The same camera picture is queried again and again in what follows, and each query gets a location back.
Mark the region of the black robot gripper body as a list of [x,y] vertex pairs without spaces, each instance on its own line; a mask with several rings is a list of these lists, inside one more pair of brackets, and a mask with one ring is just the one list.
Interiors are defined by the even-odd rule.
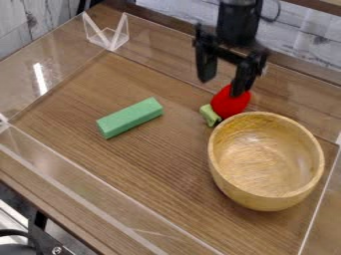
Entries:
[[217,58],[223,59],[226,62],[229,62],[233,65],[238,65],[250,53],[265,53],[266,54],[266,61],[267,61],[269,52],[266,50],[250,51],[245,56],[242,56],[241,54],[233,52],[229,48],[222,47],[219,45],[219,41],[218,41],[217,37],[215,37],[215,42],[217,42],[217,47],[215,47]]

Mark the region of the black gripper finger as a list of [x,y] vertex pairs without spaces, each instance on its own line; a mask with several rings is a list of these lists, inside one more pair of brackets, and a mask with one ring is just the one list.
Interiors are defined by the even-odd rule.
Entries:
[[195,67],[198,79],[206,83],[217,73],[215,37],[206,33],[200,24],[195,25]]
[[237,65],[235,76],[230,84],[229,95],[233,98],[239,97],[253,86],[255,78],[263,73],[266,65],[265,53],[250,53]]

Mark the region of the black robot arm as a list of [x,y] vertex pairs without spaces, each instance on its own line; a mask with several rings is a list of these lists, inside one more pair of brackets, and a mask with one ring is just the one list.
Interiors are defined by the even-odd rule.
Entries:
[[194,26],[194,53],[198,79],[206,83],[217,74],[218,60],[235,65],[229,95],[246,93],[263,74],[269,53],[253,50],[241,57],[222,46],[247,45],[254,41],[262,0],[219,0],[215,32],[209,33],[199,23]]

